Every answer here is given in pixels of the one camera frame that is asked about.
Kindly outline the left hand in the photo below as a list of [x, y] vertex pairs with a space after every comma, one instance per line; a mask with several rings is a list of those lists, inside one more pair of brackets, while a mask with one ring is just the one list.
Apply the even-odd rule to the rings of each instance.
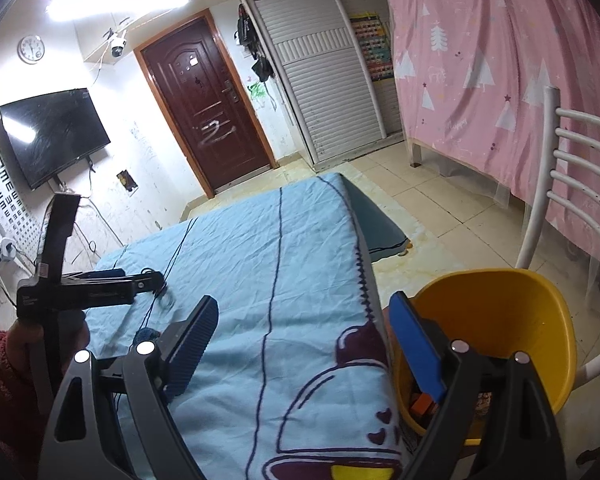
[[4, 344], [5, 396], [21, 411], [49, 415], [74, 357], [89, 342], [90, 330], [85, 313], [80, 310], [61, 312], [58, 341], [50, 343], [50, 350], [46, 349], [40, 324], [17, 320], [8, 330]]

